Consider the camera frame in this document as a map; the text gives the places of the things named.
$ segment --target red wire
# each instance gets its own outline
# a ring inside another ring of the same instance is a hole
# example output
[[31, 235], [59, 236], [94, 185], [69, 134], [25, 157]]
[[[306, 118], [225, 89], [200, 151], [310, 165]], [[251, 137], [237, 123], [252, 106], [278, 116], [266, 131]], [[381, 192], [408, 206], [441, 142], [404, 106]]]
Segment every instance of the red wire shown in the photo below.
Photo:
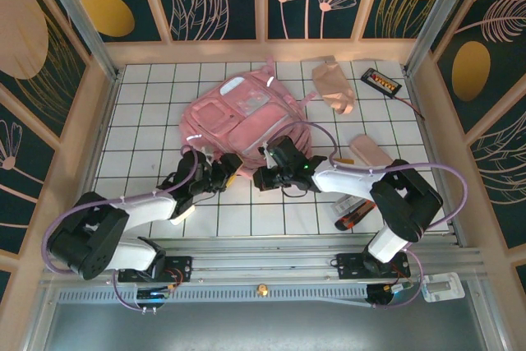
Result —
[[413, 106], [413, 104], [411, 102], [408, 102], [407, 100], [405, 99], [401, 99], [399, 97], [396, 97], [396, 96], [393, 96], [393, 98], [399, 100], [400, 102], [408, 105], [411, 109], [413, 109], [413, 111], [418, 114], [420, 116], [420, 118], [425, 121], [426, 119], [424, 118], [424, 116], [422, 115], [422, 113], [420, 113], [420, 111], [418, 111], [418, 109], [416, 107]]

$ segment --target pink backpack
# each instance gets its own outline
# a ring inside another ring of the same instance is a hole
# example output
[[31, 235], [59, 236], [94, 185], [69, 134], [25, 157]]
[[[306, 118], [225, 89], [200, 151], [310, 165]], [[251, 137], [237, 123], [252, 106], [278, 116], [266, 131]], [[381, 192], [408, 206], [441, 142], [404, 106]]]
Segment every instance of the pink backpack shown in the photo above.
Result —
[[[305, 121], [304, 107], [316, 94], [300, 103], [275, 78], [274, 62], [260, 70], [228, 78], [196, 99], [184, 111], [179, 128], [182, 143], [198, 150], [236, 153], [243, 160], [239, 174], [251, 177], [265, 156], [258, 150], [281, 127]], [[311, 131], [308, 125], [294, 125], [281, 133], [290, 136], [296, 147], [311, 156]]]

